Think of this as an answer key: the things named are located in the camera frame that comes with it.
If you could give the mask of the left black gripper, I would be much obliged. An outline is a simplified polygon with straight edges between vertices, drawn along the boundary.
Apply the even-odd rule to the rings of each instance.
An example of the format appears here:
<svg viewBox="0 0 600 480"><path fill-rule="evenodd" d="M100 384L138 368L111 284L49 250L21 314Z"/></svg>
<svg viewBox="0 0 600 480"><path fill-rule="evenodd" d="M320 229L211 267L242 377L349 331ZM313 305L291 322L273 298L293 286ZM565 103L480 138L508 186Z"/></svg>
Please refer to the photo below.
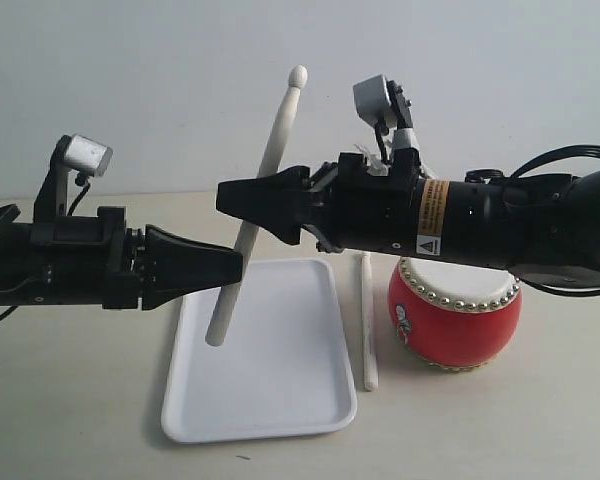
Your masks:
<svg viewBox="0 0 600 480"><path fill-rule="evenodd" d="M190 293L240 282L243 255L174 235L154 225L127 225L126 209L94 216L34 207L29 240L29 303L153 310Z"/></svg>

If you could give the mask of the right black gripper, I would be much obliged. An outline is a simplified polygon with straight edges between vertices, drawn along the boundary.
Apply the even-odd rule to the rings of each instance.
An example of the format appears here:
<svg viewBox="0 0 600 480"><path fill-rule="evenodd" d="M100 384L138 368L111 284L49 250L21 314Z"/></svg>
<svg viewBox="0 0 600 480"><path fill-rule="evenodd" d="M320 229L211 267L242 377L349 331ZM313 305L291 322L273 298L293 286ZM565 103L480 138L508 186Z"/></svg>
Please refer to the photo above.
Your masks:
<svg viewBox="0 0 600 480"><path fill-rule="evenodd" d="M423 181L417 152L397 152L385 176L374 176L360 154L342 153L310 176L307 166L274 175L221 182L216 209L261 227L287 245L301 227L318 249L411 255Z"/></svg>

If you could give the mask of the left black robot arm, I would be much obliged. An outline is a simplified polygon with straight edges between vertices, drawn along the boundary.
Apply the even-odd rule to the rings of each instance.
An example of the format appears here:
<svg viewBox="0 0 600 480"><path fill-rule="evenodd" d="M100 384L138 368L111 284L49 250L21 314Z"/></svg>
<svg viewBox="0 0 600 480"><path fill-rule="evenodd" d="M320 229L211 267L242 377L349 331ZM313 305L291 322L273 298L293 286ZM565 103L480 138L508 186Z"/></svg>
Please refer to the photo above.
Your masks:
<svg viewBox="0 0 600 480"><path fill-rule="evenodd" d="M10 222L0 232L0 306L149 311L242 276L240 253L155 225L132 229L122 207L50 223Z"/></svg>

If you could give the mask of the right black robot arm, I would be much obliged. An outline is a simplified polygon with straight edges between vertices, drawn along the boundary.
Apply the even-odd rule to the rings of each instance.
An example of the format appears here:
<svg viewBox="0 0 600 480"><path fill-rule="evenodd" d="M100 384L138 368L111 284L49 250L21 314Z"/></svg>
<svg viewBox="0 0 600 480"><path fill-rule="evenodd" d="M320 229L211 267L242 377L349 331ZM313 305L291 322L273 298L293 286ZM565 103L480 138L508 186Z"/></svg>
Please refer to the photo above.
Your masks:
<svg viewBox="0 0 600 480"><path fill-rule="evenodd" d="M318 170L223 182L216 207L289 245L308 231L329 253L363 250L600 286L600 171L436 183L419 167L412 148L395 153L385 176L343 153Z"/></svg>

